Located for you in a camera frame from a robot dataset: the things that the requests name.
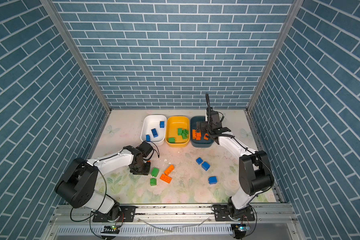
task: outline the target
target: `dark blue bin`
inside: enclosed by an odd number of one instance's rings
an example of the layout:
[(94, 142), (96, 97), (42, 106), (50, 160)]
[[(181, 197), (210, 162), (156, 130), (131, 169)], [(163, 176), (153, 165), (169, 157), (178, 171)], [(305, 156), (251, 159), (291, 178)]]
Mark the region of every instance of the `dark blue bin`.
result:
[(211, 138), (209, 140), (204, 139), (205, 132), (202, 132), (202, 139), (200, 141), (197, 141), (196, 139), (192, 139), (192, 129), (196, 129), (196, 122), (202, 122), (202, 121), (205, 121), (205, 116), (196, 116), (191, 118), (189, 135), (193, 147), (210, 147), (213, 143), (213, 140)]

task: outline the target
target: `white bin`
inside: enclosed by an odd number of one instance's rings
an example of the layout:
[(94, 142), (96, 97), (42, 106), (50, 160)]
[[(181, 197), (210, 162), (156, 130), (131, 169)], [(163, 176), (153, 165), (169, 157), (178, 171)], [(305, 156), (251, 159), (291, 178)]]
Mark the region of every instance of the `white bin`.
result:
[[(160, 122), (164, 121), (164, 128), (160, 128)], [(152, 129), (156, 129), (157, 137), (152, 134)], [(167, 117), (164, 115), (149, 115), (144, 119), (143, 129), (141, 131), (141, 141), (145, 141), (145, 135), (149, 134), (151, 142), (157, 146), (162, 145), (165, 141), (165, 130), (167, 129)]]

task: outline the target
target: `plastic bin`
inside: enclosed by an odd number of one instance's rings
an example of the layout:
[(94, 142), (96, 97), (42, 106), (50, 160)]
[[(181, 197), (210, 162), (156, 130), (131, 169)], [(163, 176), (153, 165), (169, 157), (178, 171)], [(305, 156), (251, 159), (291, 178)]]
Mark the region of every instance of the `plastic bin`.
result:
[[(167, 121), (167, 133), (165, 135), (165, 141), (170, 147), (185, 147), (189, 142), (191, 132), (189, 131), (189, 119), (184, 116), (173, 116), (168, 118)], [(177, 129), (187, 129), (188, 137), (183, 139), (181, 135), (177, 135)], [(169, 137), (175, 138), (175, 143), (168, 142)]]
[(213, 144), (213, 140), (209, 138), (208, 140), (204, 139), (205, 132), (202, 131), (202, 138), (201, 140), (197, 141), (196, 139), (192, 139), (192, 129), (196, 129), (196, 122), (205, 121), (205, 116), (196, 116), (191, 118), (191, 144), (193, 147), (210, 147)]
[[(160, 128), (160, 121), (164, 121), (164, 128)], [(156, 129), (157, 137), (152, 134), (152, 129)], [(167, 128), (167, 117), (164, 115), (149, 115), (145, 117), (143, 123), (143, 129), (141, 130), (141, 141), (145, 141), (145, 135), (149, 134), (151, 142), (154, 142), (157, 146), (162, 145), (165, 139), (165, 130)]]

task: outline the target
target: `vent grille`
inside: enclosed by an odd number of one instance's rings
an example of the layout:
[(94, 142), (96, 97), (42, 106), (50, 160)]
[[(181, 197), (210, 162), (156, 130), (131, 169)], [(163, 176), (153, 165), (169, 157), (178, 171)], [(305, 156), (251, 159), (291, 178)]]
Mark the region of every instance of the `vent grille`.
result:
[[(105, 225), (95, 225), (92, 227), (92, 230), (96, 234), (100, 234), (102, 230), (104, 230)], [(170, 225), (170, 224), (155, 224), (157, 228), (165, 229), (157, 229), (145, 224), (137, 224), (137, 225), (127, 225), (123, 226), (120, 229), (119, 237), (131, 237), (131, 236), (158, 236), (158, 235), (187, 235), (187, 234), (226, 234), (232, 233), (230, 224), (204, 224), (202, 226), (192, 226), (192, 227), (181, 227), (180, 225)], [(86, 236), (92, 235), (89, 226), (77, 226), (77, 225), (67, 225), (67, 226), (59, 226), (58, 235), (75, 235), (75, 236)]]

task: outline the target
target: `blue brick wall wallpaper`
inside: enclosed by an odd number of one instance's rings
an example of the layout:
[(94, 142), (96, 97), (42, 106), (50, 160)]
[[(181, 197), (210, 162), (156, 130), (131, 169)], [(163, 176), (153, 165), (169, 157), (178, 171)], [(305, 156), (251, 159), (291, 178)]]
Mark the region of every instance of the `blue brick wall wallpaper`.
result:
[(360, 239), (360, 1), (303, 2), (253, 117), (307, 239)]
[(39, 0), (0, 1), (0, 239), (40, 238), (105, 110)]
[(244, 109), (292, 2), (54, 0), (115, 109)]

